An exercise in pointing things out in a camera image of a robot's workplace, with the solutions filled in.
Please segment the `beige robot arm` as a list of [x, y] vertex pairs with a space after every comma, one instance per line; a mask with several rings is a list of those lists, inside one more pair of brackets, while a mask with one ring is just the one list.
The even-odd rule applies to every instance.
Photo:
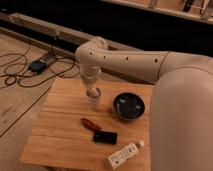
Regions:
[[80, 45], [75, 56], [89, 86], [102, 68], [154, 85], [151, 171], [213, 171], [213, 57], [110, 50], [101, 37]]

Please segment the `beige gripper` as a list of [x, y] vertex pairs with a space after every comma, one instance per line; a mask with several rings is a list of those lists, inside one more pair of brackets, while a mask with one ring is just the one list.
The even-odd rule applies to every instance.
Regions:
[[80, 76], [86, 89], [93, 89], [99, 75], [101, 68], [97, 66], [82, 65], [80, 68]]

